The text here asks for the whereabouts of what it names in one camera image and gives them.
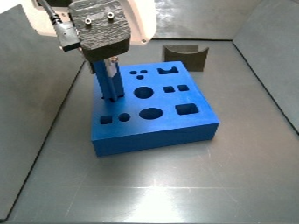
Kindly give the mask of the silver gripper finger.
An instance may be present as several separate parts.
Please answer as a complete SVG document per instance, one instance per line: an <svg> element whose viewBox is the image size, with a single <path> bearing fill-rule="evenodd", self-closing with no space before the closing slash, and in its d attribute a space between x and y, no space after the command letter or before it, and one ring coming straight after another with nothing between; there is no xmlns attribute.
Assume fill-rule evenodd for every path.
<svg viewBox="0 0 299 224"><path fill-rule="evenodd" d="M113 56L105 60L107 68L107 76L114 77L118 73L118 56Z"/></svg>

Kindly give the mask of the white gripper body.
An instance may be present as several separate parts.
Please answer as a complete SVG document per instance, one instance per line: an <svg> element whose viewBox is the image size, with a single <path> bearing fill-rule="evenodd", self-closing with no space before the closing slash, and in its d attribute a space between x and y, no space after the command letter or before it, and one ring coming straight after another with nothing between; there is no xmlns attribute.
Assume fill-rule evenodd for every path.
<svg viewBox="0 0 299 224"><path fill-rule="evenodd" d="M71 20L69 6L77 0L46 0L63 22ZM157 33L155 0L118 0L131 28L130 44L145 46ZM33 28L43 36L57 36L50 15L38 0L22 0L23 10Z"/></svg>

